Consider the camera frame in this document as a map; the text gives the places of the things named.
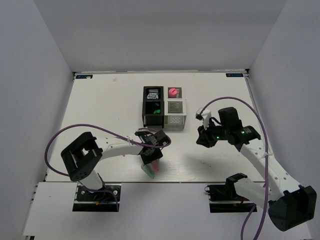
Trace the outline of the pink eraser capsule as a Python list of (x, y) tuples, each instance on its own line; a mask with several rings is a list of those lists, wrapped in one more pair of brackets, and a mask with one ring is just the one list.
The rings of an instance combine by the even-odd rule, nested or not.
[(157, 173), (159, 171), (159, 161), (154, 160), (151, 162), (151, 169), (154, 173)]

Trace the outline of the green eraser capsule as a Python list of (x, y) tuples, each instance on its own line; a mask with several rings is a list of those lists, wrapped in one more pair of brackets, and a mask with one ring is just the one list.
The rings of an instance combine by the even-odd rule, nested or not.
[(155, 178), (155, 173), (151, 167), (150, 164), (142, 164), (141, 165), (141, 169), (146, 173), (146, 175), (151, 178), (154, 179)]

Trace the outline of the blue patterned glue stick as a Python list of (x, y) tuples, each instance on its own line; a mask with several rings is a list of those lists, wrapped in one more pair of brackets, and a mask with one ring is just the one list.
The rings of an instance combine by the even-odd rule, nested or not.
[(147, 100), (157, 100), (159, 98), (160, 98), (160, 95), (158, 91), (149, 91), (146, 96)]

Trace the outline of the pink patterned glue stick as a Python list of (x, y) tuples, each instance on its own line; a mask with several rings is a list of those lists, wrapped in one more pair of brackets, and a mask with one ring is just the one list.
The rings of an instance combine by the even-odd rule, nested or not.
[(168, 97), (169, 98), (176, 98), (177, 95), (178, 95), (178, 90), (176, 88), (172, 87), (172, 88), (168, 89)]

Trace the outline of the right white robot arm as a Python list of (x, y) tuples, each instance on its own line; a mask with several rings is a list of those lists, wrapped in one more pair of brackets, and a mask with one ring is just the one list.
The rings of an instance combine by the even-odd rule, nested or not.
[(200, 108), (196, 119), (198, 145), (212, 148), (218, 141), (234, 146), (260, 173), (265, 185), (253, 182), (246, 174), (236, 173), (226, 179), (226, 195), (236, 200), (244, 197), (267, 210), (271, 222), (282, 232), (314, 218), (317, 193), (311, 186), (302, 186), (265, 149), (261, 135), (250, 125), (243, 126), (234, 107), (218, 111), (220, 122), (214, 123), (211, 112)]

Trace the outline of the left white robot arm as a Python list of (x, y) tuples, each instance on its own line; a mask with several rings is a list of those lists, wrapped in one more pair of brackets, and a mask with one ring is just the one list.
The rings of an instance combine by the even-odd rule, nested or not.
[(101, 161), (117, 156), (140, 156), (144, 165), (163, 157), (162, 148), (171, 144), (163, 130), (152, 133), (138, 130), (126, 137), (97, 138), (91, 132), (84, 132), (61, 152), (68, 176), (88, 190), (90, 196), (99, 200), (105, 196), (106, 187), (95, 171)]

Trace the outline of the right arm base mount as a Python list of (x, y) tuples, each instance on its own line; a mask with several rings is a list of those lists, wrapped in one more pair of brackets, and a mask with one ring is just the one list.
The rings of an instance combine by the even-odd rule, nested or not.
[(252, 208), (253, 212), (257, 212), (257, 207), (235, 190), (235, 183), (247, 177), (243, 173), (237, 173), (227, 177), (224, 184), (207, 185), (204, 191), (209, 198), (210, 213), (249, 213)]

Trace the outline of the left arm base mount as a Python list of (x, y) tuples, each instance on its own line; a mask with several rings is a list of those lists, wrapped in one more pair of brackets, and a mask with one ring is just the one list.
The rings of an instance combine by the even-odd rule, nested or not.
[(105, 188), (112, 192), (89, 192), (82, 185), (78, 184), (75, 192), (72, 211), (73, 212), (118, 212), (117, 204), (113, 195), (115, 195), (118, 207), (120, 207), (121, 198), (120, 183), (107, 184)]

